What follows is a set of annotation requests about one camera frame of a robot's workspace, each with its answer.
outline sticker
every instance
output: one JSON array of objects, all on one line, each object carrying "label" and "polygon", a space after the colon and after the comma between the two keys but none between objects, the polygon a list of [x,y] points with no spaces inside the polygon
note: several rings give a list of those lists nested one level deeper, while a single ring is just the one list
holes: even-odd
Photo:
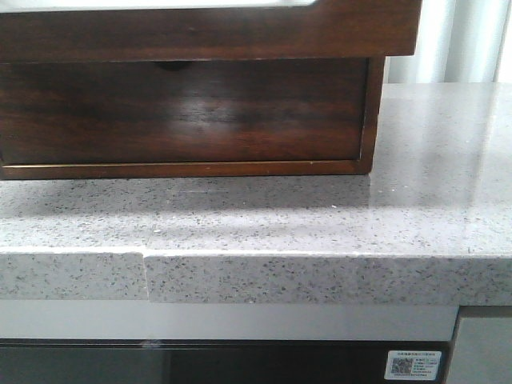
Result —
[{"label": "sticker", "polygon": [[390,350],[384,379],[433,381],[438,376],[441,355],[433,350]]}]

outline wooden cabinet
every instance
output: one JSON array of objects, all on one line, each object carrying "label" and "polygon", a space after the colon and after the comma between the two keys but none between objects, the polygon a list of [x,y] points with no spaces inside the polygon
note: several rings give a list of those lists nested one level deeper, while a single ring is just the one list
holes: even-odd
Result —
[{"label": "wooden cabinet", "polygon": [[364,174],[420,1],[0,14],[2,178]]}]

